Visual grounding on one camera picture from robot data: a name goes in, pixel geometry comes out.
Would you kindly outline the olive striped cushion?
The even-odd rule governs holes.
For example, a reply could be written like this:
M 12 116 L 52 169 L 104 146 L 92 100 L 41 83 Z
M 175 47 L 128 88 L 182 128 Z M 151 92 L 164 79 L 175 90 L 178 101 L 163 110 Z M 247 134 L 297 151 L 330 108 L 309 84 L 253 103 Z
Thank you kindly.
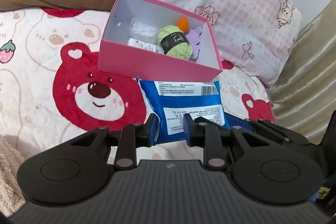
M 299 34 L 270 98 L 277 124 L 320 143 L 335 110 L 335 0 Z

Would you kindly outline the green yarn ball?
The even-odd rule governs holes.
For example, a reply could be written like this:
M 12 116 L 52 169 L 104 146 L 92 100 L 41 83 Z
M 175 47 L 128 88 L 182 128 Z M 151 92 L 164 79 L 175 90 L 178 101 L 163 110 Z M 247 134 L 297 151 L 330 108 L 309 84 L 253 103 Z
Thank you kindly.
M 185 33 L 175 25 L 159 29 L 156 45 L 162 48 L 165 55 L 182 60 L 188 60 L 193 54 L 193 48 Z

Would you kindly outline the pink cardboard box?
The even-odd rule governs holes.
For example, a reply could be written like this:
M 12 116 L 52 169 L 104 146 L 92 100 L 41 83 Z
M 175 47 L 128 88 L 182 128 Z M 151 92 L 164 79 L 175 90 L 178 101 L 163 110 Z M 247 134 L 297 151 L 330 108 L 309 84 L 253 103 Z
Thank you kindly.
M 201 49 L 197 61 L 128 46 L 133 21 L 152 24 L 159 30 L 186 17 L 191 29 L 201 26 Z M 222 62 L 210 24 L 203 17 L 158 0 L 116 0 L 105 26 L 98 53 L 103 72 L 142 80 L 210 82 L 222 72 Z

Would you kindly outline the pink checked pillow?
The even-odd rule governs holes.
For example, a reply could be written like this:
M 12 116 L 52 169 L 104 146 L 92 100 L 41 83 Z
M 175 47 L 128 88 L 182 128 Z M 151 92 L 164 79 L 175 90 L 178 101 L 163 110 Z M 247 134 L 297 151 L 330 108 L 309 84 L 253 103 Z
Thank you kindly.
M 221 58 L 274 84 L 295 45 L 301 13 L 291 0 L 160 0 L 205 18 Z

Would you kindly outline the purple plush toy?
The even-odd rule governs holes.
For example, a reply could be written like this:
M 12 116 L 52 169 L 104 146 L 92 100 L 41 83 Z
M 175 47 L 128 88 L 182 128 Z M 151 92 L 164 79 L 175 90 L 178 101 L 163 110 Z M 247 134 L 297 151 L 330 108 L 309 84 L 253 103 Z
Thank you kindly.
M 203 28 L 201 26 L 196 29 L 190 29 L 186 34 L 186 38 L 189 41 L 189 44 L 192 46 L 193 53 L 190 57 L 190 61 L 197 61 L 199 56 L 199 51 L 201 49 L 201 34 L 203 32 Z

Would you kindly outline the clear plastic bag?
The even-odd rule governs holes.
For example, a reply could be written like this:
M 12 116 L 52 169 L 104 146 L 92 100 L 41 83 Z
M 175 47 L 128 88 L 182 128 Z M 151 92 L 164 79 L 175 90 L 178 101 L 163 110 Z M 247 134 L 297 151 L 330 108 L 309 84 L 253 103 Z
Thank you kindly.
M 155 42 L 158 29 L 152 24 L 140 21 L 133 21 L 130 25 L 130 36 L 144 42 Z

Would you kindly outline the blue wet wipes pack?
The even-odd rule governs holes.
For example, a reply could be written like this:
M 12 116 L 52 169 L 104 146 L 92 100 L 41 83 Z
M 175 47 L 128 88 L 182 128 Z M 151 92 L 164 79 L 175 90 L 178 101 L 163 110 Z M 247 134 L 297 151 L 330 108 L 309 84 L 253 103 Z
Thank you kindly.
M 159 118 L 155 144 L 180 141 L 183 133 L 183 116 L 206 118 L 224 128 L 229 123 L 224 114 L 219 82 L 167 82 L 139 80 L 146 100 Z

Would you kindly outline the orange felt toy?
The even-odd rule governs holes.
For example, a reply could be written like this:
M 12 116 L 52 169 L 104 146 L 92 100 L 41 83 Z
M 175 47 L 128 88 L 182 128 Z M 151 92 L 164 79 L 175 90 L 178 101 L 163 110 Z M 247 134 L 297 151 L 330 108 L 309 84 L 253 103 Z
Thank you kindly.
M 190 28 L 187 18 L 181 17 L 181 19 L 177 22 L 177 27 L 184 33 L 188 33 Z

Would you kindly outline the bear print fleece blanket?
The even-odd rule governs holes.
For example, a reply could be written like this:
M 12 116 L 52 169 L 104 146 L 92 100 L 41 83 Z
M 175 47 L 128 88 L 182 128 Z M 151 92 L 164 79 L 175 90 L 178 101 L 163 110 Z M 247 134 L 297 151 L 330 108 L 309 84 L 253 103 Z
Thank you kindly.
M 135 78 L 98 69 L 98 50 L 108 12 L 21 9 L 1 12 L 1 135 L 18 151 L 18 162 L 99 125 L 120 130 L 144 122 L 153 110 Z M 141 56 L 156 65 L 159 80 L 168 74 L 204 80 L 204 69 L 189 61 Z M 219 81 L 224 111 L 241 119 L 275 121 L 266 88 L 257 77 L 223 61 Z M 139 148 L 138 159 L 200 159 L 201 148 L 185 141 Z

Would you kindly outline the white tissue pack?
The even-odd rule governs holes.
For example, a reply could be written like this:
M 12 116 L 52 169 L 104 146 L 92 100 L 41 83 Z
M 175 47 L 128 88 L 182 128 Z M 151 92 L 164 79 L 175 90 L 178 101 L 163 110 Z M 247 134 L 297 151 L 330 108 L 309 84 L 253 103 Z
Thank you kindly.
M 129 38 L 127 44 L 128 46 L 139 48 L 141 50 L 146 50 L 146 51 L 151 51 L 151 52 L 157 51 L 157 46 L 155 44 L 143 42 L 135 38 Z

